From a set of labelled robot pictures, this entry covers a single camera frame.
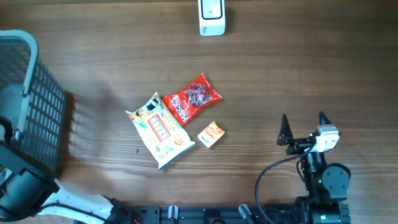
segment small packet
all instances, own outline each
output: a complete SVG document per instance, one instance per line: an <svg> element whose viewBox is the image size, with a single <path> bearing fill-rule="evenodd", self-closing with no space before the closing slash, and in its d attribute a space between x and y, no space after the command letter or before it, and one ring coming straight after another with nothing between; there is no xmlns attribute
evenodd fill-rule
<svg viewBox="0 0 398 224"><path fill-rule="evenodd" d="M198 139L206 146L211 147L215 142L217 142L223 135L223 131L217 126L216 122L213 121L209 126L207 126L201 133L198 134Z"/></svg>
<svg viewBox="0 0 398 224"><path fill-rule="evenodd" d="M145 146L159 163L160 170L195 145L181 124L171 115L158 93L142 108L126 113Z"/></svg>
<svg viewBox="0 0 398 224"><path fill-rule="evenodd" d="M203 73L179 93L163 98L181 125L186 125L201 110L221 99L221 95L211 87Z"/></svg>

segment wooden table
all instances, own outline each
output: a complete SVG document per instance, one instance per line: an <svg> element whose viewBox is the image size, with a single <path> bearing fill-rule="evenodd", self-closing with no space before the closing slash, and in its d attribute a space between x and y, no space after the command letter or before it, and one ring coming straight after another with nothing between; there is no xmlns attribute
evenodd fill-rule
<svg viewBox="0 0 398 224"><path fill-rule="evenodd" d="M342 133L326 159L353 173L353 223L395 223L396 5L228 2L226 15L226 34L204 38L196 2L2 7L0 28L32 33L40 58L68 91L60 180L132 205L254 204L260 171L287 157L276 145L282 115L305 137L323 110ZM156 91L179 91L201 72L223 101L185 126L197 146L161 172L124 111ZM227 134L207 149L197 134L214 120ZM305 187L295 162L261 182L261 202L299 195Z"/></svg>

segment plastic basket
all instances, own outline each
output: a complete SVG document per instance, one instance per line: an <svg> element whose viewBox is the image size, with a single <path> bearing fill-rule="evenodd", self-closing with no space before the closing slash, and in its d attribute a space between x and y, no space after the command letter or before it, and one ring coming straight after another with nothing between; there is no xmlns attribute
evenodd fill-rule
<svg viewBox="0 0 398 224"><path fill-rule="evenodd" d="M27 32L0 31L0 98L0 115L21 133L16 147L55 171L66 98Z"/></svg>

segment red snack package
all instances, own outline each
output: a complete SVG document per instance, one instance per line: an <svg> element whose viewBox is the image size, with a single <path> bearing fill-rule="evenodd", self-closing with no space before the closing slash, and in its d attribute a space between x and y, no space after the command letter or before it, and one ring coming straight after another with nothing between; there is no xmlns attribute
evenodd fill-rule
<svg viewBox="0 0 398 224"><path fill-rule="evenodd" d="M165 96L163 102L177 121L186 125L201 110L221 99L202 73L179 93Z"/></svg>

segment white box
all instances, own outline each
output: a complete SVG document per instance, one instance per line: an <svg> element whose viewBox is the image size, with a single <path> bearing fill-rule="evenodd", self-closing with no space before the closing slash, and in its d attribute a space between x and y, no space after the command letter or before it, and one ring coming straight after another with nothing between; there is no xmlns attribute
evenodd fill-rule
<svg viewBox="0 0 398 224"><path fill-rule="evenodd" d="M200 35L223 35L225 32L224 0L198 0L198 7Z"/></svg>

